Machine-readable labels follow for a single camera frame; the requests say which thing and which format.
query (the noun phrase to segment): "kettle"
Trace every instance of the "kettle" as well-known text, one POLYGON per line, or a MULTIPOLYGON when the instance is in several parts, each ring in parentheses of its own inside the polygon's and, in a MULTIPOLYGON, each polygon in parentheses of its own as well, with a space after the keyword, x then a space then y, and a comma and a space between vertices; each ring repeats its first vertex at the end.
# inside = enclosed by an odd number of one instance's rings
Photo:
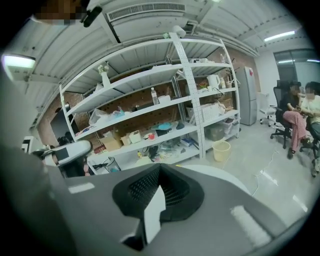
POLYGON ((208 79, 209 86, 212 86, 212 88, 219 88, 221 80, 217 74, 211 74, 207 76, 206 79, 208 79))

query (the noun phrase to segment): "ceiling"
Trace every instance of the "ceiling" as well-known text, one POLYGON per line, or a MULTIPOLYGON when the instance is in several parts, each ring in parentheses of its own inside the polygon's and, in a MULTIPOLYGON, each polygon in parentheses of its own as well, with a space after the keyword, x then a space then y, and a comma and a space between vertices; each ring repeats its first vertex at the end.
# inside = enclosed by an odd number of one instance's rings
POLYGON ((182 4, 185 10, 138 12, 109 20, 108 14, 127 8, 128 0, 91 0, 89 7, 100 4, 103 11, 88 28, 79 22, 52 26, 29 20, 6 49, 36 58, 31 71, 11 69, 16 85, 41 113, 57 96, 59 82, 66 85, 84 68, 118 49, 162 38, 174 25, 188 28, 186 37, 222 38, 227 46, 252 57, 263 51, 313 47, 302 26, 274 0, 133 0, 130 6, 160 2, 182 4), (296 34, 264 42, 266 37, 291 30, 296 34))

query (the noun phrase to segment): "floor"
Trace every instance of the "floor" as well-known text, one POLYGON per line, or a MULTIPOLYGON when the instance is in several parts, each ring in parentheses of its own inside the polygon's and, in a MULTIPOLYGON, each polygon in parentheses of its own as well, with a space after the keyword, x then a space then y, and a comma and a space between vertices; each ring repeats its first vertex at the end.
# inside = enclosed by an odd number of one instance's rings
POLYGON ((313 154, 309 149, 287 159, 288 148, 283 149, 283 138, 270 139, 274 130, 275 127, 259 122, 241 125, 239 138, 228 140, 231 155, 227 161, 216 162, 213 150, 209 150, 204 159, 194 157, 179 164, 214 166, 229 172, 289 227, 310 212, 320 192, 320 174, 311 176, 313 154))

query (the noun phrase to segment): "refrigerator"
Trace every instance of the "refrigerator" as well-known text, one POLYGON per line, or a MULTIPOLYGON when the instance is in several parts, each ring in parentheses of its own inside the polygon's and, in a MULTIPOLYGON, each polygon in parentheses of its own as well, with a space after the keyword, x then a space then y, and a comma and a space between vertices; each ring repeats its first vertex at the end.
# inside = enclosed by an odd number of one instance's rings
POLYGON ((257 120, 257 91, 255 74, 250 67, 240 67, 236 72, 240 101, 240 123, 250 126, 257 120))

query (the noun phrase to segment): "ceiling light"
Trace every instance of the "ceiling light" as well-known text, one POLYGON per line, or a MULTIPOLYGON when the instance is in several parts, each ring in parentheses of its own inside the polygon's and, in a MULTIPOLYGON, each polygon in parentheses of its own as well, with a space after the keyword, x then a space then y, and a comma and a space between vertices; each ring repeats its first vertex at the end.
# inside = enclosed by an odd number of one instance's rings
POLYGON ((290 62, 292 62, 292 59, 278 61, 278 64, 281 64, 281 63, 290 63, 290 62))
POLYGON ((31 69, 35 64, 36 59, 29 56, 15 54, 15 55, 5 55, 2 61, 5 66, 14 66, 14 67, 31 69))
POLYGON ((307 62, 317 62, 317 63, 320 63, 320 60, 317 60, 317 59, 308 59, 307 62))
POLYGON ((265 42, 270 41, 272 39, 276 39, 276 38, 281 38, 281 37, 285 37, 285 36, 289 36, 289 35, 294 35, 295 31, 290 31, 290 32, 286 32, 286 33, 282 33, 282 34, 277 34, 271 37, 268 37, 266 39, 264 39, 265 42))

